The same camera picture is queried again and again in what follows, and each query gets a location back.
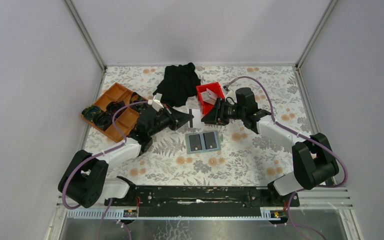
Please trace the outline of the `grey-green card holder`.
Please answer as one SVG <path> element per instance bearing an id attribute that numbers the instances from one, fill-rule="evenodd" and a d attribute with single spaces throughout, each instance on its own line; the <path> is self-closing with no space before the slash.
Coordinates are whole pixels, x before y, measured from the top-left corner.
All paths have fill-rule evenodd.
<path id="1" fill-rule="evenodd" d="M 209 149 L 209 150 L 207 150 L 207 149 L 205 148 L 205 142 L 204 142 L 204 138 L 203 138 L 203 133 L 208 133 L 208 132 L 215 132 L 215 134 L 216 134 L 217 148 L 215 148 L 215 149 Z M 200 150 L 200 151 L 195 151 L 195 152 L 191 152 L 191 151 L 190 151 L 190 146 L 189 146 L 188 136 L 189 136 L 189 135 L 194 135 L 194 134 L 200 134 L 201 144 L 202 144 L 202 150 Z M 189 134 L 186 134 L 186 135 L 185 135 L 185 141 L 186 141 L 186 151 L 187 151 L 188 154 L 199 154 L 199 153 L 207 153 L 207 152 L 219 151 L 219 150 L 221 149 L 222 138 L 220 138 L 219 133 L 218 133 L 217 131 L 206 131 L 206 132 L 199 132 L 199 133 L 189 133 Z"/>

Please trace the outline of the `wooden divided organizer tray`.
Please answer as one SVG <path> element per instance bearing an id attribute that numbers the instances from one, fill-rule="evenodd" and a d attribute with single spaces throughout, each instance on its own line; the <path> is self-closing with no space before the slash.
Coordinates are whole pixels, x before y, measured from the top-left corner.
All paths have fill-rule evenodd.
<path id="1" fill-rule="evenodd" d="M 125 86 L 115 83 L 92 104 L 100 107 L 102 112 L 114 113 L 113 124 L 105 131 L 98 129 L 92 121 L 88 121 L 80 115 L 90 126 L 118 143 L 124 139 L 123 135 L 127 136 L 134 129 L 140 115 L 139 112 L 128 106 L 133 92 Z"/>

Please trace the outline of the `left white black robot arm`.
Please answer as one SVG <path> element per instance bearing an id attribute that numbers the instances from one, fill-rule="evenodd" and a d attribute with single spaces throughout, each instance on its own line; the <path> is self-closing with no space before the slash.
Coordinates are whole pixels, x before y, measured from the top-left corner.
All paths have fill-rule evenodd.
<path id="1" fill-rule="evenodd" d="M 57 189 L 63 205 L 70 210 L 89 208 L 99 199 L 116 198 L 128 206 L 135 200 L 132 183 L 126 178 L 107 180 L 107 172 L 122 163 L 144 154 L 152 145 L 152 137 L 164 129 L 176 131 L 190 122 L 192 113 L 165 106 L 143 110 L 126 139 L 95 154 L 81 149 L 75 153 Z"/>

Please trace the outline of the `white card with black stripe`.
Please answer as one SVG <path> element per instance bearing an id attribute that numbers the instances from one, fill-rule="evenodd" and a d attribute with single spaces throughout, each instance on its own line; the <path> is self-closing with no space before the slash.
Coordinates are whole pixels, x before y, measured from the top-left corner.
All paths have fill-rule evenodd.
<path id="1" fill-rule="evenodd" d="M 189 121 L 188 126 L 193 129 L 201 129 L 203 128 L 203 122 L 202 119 L 202 113 L 200 109 L 188 109 L 188 112 L 190 115 L 193 116 L 193 118 Z"/>

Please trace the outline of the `credit cards stack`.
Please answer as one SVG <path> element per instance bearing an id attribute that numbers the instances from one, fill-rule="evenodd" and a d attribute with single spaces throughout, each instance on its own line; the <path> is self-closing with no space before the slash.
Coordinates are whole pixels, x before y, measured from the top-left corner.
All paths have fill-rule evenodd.
<path id="1" fill-rule="evenodd" d="M 214 105 L 217 101 L 218 95 L 207 88 L 206 90 L 202 91 L 201 93 L 201 98 L 204 103 Z"/>

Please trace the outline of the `red plastic bin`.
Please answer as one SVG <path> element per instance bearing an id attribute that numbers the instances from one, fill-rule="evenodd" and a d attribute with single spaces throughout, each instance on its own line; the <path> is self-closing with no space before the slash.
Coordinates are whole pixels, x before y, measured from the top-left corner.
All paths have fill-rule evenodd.
<path id="1" fill-rule="evenodd" d="M 225 98 L 221 85 L 218 82 L 198 85 L 196 86 L 196 91 L 203 115 L 206 115 L 213 108 L 218 98 Z"/>

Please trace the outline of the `dark grey credit card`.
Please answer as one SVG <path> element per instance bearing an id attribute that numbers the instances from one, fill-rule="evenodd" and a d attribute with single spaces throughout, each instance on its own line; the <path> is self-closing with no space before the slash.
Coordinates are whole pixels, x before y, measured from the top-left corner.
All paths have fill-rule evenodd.
<path id="1" fill-rule="evenodd" d="M 189 149 L 191 152 L 197 152 L 202 150 L 202 143 L 200 134 L 191 134 L 188 136 Z"/>
<path id="2" fill-rule="evenodd" d="M 212 150 L 218 147 L 215 132 L 212 131 L 203 133 L 203 139 L 206 150 Z"/>

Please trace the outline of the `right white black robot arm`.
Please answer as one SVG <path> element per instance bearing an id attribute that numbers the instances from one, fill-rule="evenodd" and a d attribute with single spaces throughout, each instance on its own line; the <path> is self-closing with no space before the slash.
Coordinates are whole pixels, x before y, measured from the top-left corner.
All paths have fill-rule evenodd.
<path id="1" fill-rule="evenodd" d="M 249 87 L 236 90 L 236 102 L 231 104 L 217 98 L 212 109 L 201 121 L 208 125 L 227 125 L 231 120 L 241 120 L 254 133 L 270 138 L 292 154 L 293 171 L 268 184 L 267 201 L 281 205 L 287 195 L 301 189 L 311 190 L 339 173 L 337 160 L 330 153 L 325 135 L 306 136 L 273 119 L 273 114 L 258 107 Z"/>

